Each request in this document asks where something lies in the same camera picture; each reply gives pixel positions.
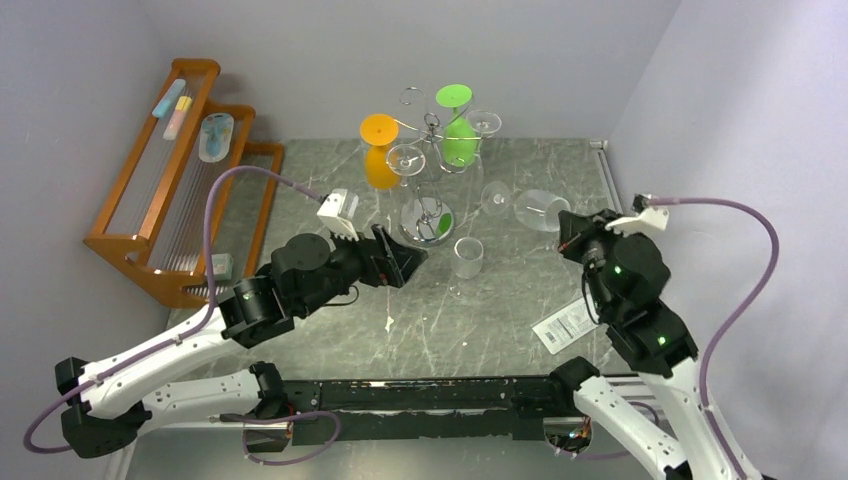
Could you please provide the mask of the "clear stemmed wine glass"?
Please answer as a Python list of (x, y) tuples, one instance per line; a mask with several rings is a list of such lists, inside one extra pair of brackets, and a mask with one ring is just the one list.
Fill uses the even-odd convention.
[(391, 191), (395, 191), (407, 187), (410, 180), (424, 170), (427, 160), (423, 151), (416, 145), (399, 144), (391, 147), (386, 153), (385, 163), (399, 178), (391, 188)]

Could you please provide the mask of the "green plastic wine glass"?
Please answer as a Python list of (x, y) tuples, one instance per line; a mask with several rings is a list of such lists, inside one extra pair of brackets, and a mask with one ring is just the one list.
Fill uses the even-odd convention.
[(462, 172), (475, 161), (478, 139), (470, 126), (466, 113), (472, 105), (472, 89), (464, 84), (450, 84), (436, 94), (437, 103), (451, 110), (450, 121), (443, 129), (442, 157), (444, 168), (450, 172)]

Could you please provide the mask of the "orange plastic wine glass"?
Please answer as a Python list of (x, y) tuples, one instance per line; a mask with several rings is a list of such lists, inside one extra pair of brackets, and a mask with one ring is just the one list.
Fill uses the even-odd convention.
[(399, 135), (398, 124), (388, 114), (371, 114), (362, 120), (359, 133), (368, 146), (364, 156), (367, 183), (377, 190), (391, 190), (400, 182), (387, 163), (387, 154)]

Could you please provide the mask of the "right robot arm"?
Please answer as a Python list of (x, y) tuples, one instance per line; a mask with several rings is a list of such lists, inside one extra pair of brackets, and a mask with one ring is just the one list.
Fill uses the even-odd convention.
[(704, 364), (687, 326), (660, 298), (670, 270), (656, 244), (636, 231), (642, 220), (608, 209), (590, 215), (563, 210), (558, 251), (581, 266), (592, 312), (673, 432), (647, 419), (582, 357), (550, 374), (551, 405), (565, 415), (579, 411), (602, 427), (654, 479), (761, 479), (709, 403)]

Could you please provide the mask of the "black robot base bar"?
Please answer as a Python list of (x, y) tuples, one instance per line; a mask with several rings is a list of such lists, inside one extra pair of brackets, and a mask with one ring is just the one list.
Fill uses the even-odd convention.
[(544, 375), (277, 381), (244, 413), (254, 433), (295, 414), (295, 446), (338, 441), (506, 437), (542, 441), (544, 426), (580, 412)]

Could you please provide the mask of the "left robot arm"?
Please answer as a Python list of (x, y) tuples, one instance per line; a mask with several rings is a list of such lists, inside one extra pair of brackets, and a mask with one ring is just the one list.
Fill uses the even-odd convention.
[(61, 427), (69, 448), (97, 458), (191, 417), (271, 420), (287, 413), (285, 384), (271, 363), (209, 381), (188, 382), (184, 375), (292, 331), (297, 319), (360, 286), (404, 286), (426, 251), (398, 243), (380, 225), (371, 231), (368, 237), (296, 235), (254, 276), (178, 326), (107, 360), (60, 362), (56, 383), (67, 398)]

